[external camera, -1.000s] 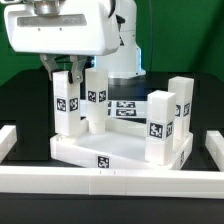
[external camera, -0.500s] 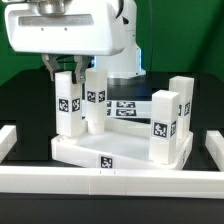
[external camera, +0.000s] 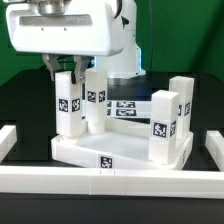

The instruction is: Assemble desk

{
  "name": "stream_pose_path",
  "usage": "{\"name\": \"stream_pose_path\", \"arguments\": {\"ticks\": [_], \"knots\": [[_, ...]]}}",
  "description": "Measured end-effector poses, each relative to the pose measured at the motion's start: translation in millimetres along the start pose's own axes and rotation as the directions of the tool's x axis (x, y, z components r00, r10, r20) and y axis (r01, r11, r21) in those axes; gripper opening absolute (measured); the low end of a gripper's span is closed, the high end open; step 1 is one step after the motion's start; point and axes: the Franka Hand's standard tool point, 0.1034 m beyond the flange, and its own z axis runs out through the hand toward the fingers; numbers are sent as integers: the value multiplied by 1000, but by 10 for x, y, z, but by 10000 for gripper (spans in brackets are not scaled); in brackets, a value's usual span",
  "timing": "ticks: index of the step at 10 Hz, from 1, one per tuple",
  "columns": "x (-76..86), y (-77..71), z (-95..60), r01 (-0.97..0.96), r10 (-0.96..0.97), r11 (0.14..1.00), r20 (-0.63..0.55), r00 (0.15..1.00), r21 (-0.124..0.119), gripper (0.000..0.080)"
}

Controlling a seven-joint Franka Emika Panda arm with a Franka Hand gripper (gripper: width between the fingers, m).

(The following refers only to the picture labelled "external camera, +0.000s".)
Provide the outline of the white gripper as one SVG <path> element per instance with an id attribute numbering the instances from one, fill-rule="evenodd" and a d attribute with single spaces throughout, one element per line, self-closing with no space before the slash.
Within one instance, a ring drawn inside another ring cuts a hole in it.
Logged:
<path id="1" fill-rule="evenodd" d="M 71 82 L 83 84 L 87 56 L 111 56 L 124 48 L 124 27 L 115 7 L 114 0 L 64 0 L 60 14 L 41 15 L 35 2 L 10 4 L 6 8 L 10 41 L 19 52 L 44 53 L 52 81 L 61 69 L 56 54 L 78 55 L 73 57 Z"/>

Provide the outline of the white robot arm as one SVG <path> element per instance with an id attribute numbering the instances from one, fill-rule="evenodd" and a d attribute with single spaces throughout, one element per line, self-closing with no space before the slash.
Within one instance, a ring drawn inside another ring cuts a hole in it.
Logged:
<path id="1" fill-rule="evenodd" d="M 51 74 L 61 55 L 74 58 L 84 80 L 91 58 L 108 70 L 111 84 L 125 84 L 145 71 L 136 43 L 134 0 L 3 0 L 10 41 L 18 52 L 40 53 Z"/>

